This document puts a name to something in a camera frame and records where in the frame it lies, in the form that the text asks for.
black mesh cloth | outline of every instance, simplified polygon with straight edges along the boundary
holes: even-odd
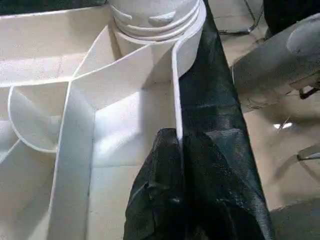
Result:
[[[183,158],[174,130],[163,129],[133,184],[125,240],[274,239],[246,123],[205,4],[195,63],[180,78]]]

styrofoam cylinder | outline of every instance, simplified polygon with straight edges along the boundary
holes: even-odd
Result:
[[[196,19],[192,21],[192,24],[188,26],[188,28],[184,31],[184,36],[187,38],[188,36],[192,36],[193,33],[200,32],[200,29],[202,29],[202,26],[204,24],[204,21],[206,19],[206,7],[203,1],[201,0],[198,4],[198,14],[196,15]],[[152,37],[140,37],[137,38],[137,36],[131,36],[123,32],[118,24],[112,25],[114,35],[116,37],[117,43],[119,45],[121,54],[123,56],[132,53],[133,51],[149,45],[149,44],[155,44],[159,43],[157,40],[154,40]],[[181,36],[175,36],[170,39],[166,39],[163,41],[160,41],[161,44],[168,44],[168,43],[175,43],[180,39]],[[195,44],[190,45],[190,49],[198,49],[199,42],[196,41]],[[197,52],[194,52],[194,56],[191,57],[191,59],[194,60],[194,57],[196,56]]]
[[[16,135],[29,147],[55,153],[68,83],[10,89],[8,115]]]
[[[147,41],[183,34],[197,19],[201,0],[110,0],[119,29]]]

foam board wall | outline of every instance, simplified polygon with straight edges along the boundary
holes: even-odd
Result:
[[[196,56],[200,7],[163,42],[125,36],[108,6],[0,17],[0,237],[123,237],[157,132],[182,139],[178,79]]]

tiled floor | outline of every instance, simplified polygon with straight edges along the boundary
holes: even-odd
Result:
[[[255,14],[260,1],[249,1]],[[253,23],[244,0],[211,0],[210,6],[220,30]],[[262,19],[250,35],[222,35],[229,65],[263,42],[266,30]],[[320,142],[320,93],[300,100],[293,92],[278,105],[244,117],[269,209],[320,198],[320,159],[298,162],[296,157],[298,151]],[[276,128],[285,122],[290,123],[287,128]]]

white plastic object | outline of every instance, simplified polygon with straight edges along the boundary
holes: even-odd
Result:
[[[28,71],[13,71],[10,81],[0,76],[0,108],[17,140],[13,146],[6,141],[0,148],[6,149],[0,160],[0,236],[8,239],[121,238],[130,189],[158,130],[176,128],[182,143],[179,76],[195,60],[206,18],[204,3],[200,2],[196,21],[183,35],[161,42],[122,37],[125,34],[113,28],[108,7],[18,16],[18,25],[14,17],[0,17],[0,32],[6,32],[2,20],[12,20],[9,24],[19,35],[25,29],[24,18],[26,27],[31,26],[29,21],[36,22],[33,18],[35,25],[48,18],[47,24],[55,26],[55,21],[76,13],[77,20],[83,15],[91,19],[90,25],[100,26],[100,31],[94,27],[87,32],[73,31],[75,26],[69,23],[61,26],[70,28],[71,42],[77,37],[87,48],[84,52],[75,44],[71,55],[78,57],[78,65],[70,65],[72,71],[66,77],[34,78]],[[43,33],[44,28],[35,27],[31,35]],[[70,44],[58,32],[51,37],[47,43],[53,49],[61,39]],[[32,41],[41,52],[43,44],[37,45],[37,39]],[[7,45],[10,43],[0,38],[0,48]],[[56,49],[52,55],[70,56]],[[12,64],[21,64],[18,53],[22,50],[11,50],[17,52]],[[32,72],[36,73],[41,56],[32,58]],[[5,58],[0,68],[5,69],[6,64]],[[40,67],[46,73],[45,65]],[[59,121],[52,121],[56,116]],[[2,198],[8,189],[10,194]],[[17,202],[10,205],[8,198]],[[8,214],[6,208],[16,208],[8,220],[3,218]]]
[[[0,88],[0,161],[18,140],[8,116],[9,87]]]
[[[10,89],[9,119],[26,145],[44,153],[57,151],[67,87],[67,82],[59,82]]]
[[[127,35],[164,41],[183,34],[197,19],[201,0],[110,0],[117,26]]]

